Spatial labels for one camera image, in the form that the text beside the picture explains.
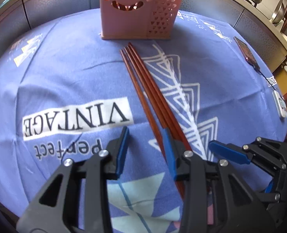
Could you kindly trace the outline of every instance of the table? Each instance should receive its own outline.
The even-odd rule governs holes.
[[[128,41],[104,41],[100,32],[99,9],[76,13],[27,32],[1,57],[0,202],[21,216],[63,159],[89,158],[127,125],[124,172],[108,183],[113,228],[178,232],[182,201],[119,53]],[[245,62],[233,37],[244,39],[229,24],[180,11],[171,35],[132,43],[194,152],[216,160],[212,139],[284,140],[287,118],[279,118],[272,88]],[[253,164],[234,165],[254,190],[271,180]]]

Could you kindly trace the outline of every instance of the pink plastic basket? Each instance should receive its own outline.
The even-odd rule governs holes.
[[[169,39],[182,0],[100,0],[103,39]]]

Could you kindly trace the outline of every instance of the white electronic device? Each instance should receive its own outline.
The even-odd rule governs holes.
[[[280,116],[280,118],[287,117],[287,106],[285,104],[285,101],[276,90],[274,90],[272,94],[276,104],[276,108],[278,110],[278,115]]]

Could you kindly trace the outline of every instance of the silver bolt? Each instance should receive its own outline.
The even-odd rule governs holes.
[[[274,199],[275,199],[276,201],[279,201],[280,198],[281,198],[281,195],[280,195],[280,194],[276,194],[275,197],[274,197]]]
[[[193,156],[193,152],[192,151],[184,151],[183,156],[185,156],[186,158],[190,158]]]
[[[219,164],[220,164],[221,166],[227,166],[227,165],[229,164],[229,162],[228,162],[228,160],[226,160],[226,159],[221,159],[221,160],[219,160]]]
[[[73,163],[73,160],[71,158],[67,158],[63,162],[64,166],[71,166],[72,163]]]
[[[107,156],[109,154],[109,152],[105,149],[105,150],[100,150],[99,151],[99,153],[98,153],[98,155],[100,156],[100,157],[105,157],[105,156]]]

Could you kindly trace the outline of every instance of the phone screen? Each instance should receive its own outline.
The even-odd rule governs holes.
[[[245,60],[248,64],[253,66],[256,70],[260,70],[260,67],[251,53],[250,49],[248,48],[247,44],[245,44],[243,41],[239,40],[237,37],[234,37],[234,40],[236,41],[237,45],[239,46],[242,54],[244,55]]]

